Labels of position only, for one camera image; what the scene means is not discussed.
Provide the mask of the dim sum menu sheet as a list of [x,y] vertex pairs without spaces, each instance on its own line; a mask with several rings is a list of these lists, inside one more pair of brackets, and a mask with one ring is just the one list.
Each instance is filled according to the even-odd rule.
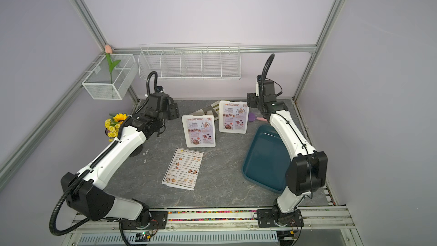
[[175,178],[178,182],[191,184],[195,188],[203,154],[202,152],[177,148],[164,178]]

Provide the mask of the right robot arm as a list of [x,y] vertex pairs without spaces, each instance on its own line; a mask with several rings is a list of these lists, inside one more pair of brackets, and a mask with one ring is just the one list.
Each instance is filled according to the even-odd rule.
[[278,133],[290,157],[285,174],[286,187],[275,201],[274,207],[280,215],[291,214],[297,210],[305,197],[325,186],[328,157],[317,151],[303,136],[294,123],[284,102],[277,100],[275,83],[257,77],[255,93],[248,93],[250,108],[259,109],[261,115]]

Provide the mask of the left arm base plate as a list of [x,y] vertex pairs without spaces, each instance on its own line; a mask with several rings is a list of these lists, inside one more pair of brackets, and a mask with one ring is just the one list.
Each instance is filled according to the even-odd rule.
[[122,219],[123,230],[164,230],[168,220],[167,210],[148,211],[136,220]]

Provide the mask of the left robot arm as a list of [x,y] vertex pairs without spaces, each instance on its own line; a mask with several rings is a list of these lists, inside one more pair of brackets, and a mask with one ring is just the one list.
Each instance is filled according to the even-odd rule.
[[110,145],[91,163],[76,174],[67,173],[61,179],[63,204],[86,216],[88,220],[120,218],[147,226],[149,206],[133,199],[115,197],[104,189],[118,168],[153,134],[161,134],[167,120],[179,117],[177,103],[168,94],[148,95],[145,105],[124,120]]

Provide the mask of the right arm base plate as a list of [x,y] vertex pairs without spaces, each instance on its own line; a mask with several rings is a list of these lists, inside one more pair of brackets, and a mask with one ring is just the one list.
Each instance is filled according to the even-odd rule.
[[300,209],[284,214],[273,208],[258,209],[254,213],[255,219],[260,228],[273,227],[303,227],[303,216]]

